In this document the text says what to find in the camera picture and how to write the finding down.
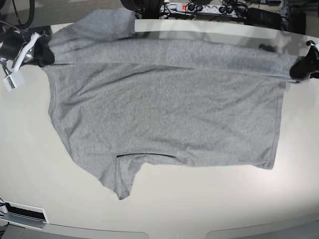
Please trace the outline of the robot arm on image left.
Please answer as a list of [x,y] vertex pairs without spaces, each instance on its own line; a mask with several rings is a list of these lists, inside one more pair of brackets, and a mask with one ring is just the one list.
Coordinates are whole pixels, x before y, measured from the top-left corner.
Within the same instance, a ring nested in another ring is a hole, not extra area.
[[17,63],[22,50],[34,38],[21,65],[45,67],[55,61],[49,48],[52,39],[51,25],[54,13],[49,11],[47,0],[2,0],[0,2],[0,64]]

